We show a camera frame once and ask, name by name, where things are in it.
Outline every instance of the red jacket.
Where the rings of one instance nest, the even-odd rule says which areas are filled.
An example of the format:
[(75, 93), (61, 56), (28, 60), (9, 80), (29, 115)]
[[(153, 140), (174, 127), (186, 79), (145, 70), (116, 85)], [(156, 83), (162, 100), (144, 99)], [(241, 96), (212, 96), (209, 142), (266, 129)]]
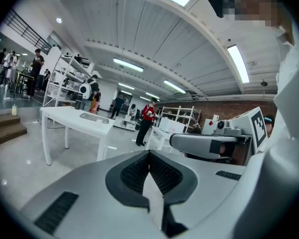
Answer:
[(149, 117), (146, 115), (149, 111), (151, 111), (151, 113), (154, 114), (154, 107), (150, 107), (150, 105), (146, 105), (142, 111), (143, 119), (152, 121), (154, 119), (154, 116)]

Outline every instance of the bottle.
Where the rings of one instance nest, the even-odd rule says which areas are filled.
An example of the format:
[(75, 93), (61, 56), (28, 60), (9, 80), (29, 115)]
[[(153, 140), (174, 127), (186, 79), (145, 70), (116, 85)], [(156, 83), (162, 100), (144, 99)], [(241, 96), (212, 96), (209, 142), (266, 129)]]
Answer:
[(15, 105), (12, 106), (12, 115), (13, 116), (16, 116), (16, 108), (17, 108), (17, 106), (15, 106)]
[(83, 98), (83, 94), (78, 93), (75, 101), (75, 107), (74, 107), (76, 110), (79, 110), (81, 108), (82, 98)]

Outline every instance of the brick wall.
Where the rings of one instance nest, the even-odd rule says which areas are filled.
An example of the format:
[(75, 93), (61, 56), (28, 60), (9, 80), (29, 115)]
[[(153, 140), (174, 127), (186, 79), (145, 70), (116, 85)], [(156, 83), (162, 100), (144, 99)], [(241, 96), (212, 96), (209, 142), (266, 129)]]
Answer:
[(264, 101), (209, 101), (209, 102), (192, 102), (192, 103), (159, 103), (157, 107), (179, 107), (192, 108), (201, 110), (200, 125), (204, 126), (205, 119), (213, 119), (213, 115), (219, 115), (220, 120), (231, 119), (234, 116), (260, 107), (263, 116), (272, 114), (276, 116), (277, 107), (273, 102)]

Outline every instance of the wooden stair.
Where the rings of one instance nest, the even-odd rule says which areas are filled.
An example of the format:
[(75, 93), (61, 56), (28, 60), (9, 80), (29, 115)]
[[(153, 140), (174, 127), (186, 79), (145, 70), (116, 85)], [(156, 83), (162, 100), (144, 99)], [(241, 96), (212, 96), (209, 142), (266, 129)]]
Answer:
[(27, 134), (27, 130), (18, 116), (0, 115), (0, 144), (24, 134)]

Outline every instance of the man in red jacket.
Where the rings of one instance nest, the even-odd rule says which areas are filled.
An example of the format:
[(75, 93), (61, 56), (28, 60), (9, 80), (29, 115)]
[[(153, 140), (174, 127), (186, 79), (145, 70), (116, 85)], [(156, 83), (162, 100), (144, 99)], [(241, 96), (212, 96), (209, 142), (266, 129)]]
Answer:
[(155, 112), (154, 112), (154, 106), (157, 103), (156, 98), (151, 98), (150, 104), (146, 105), (142, 111), (143, 120), (141, 122), (141, 128), (138, 134), (138, 137), (136, 138), (136, 145), (137, 146), (145, 146), (143, 143), (144, 137), (146, 133), (148, 132), (150, 125), (154, 119)]

